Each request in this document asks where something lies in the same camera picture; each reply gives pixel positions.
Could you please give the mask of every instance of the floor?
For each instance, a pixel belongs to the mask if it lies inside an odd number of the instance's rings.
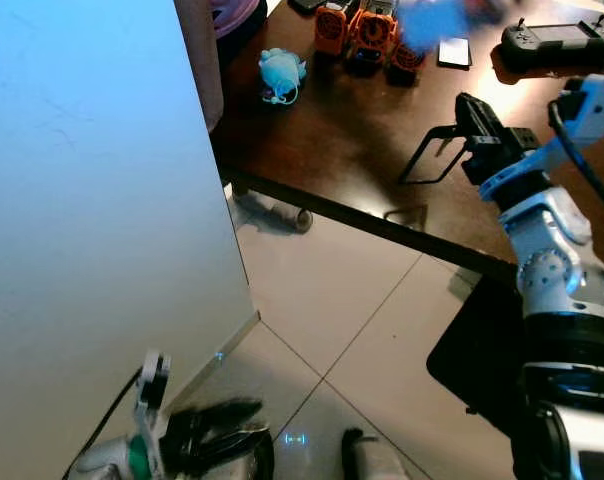
[[[299,235],[229,207],[261,320],[192,398],[262,398],[276,479],[341,479],[356,426],[413,479],[513,478],[508,439],[425,367],[477,274],[318,215]]]

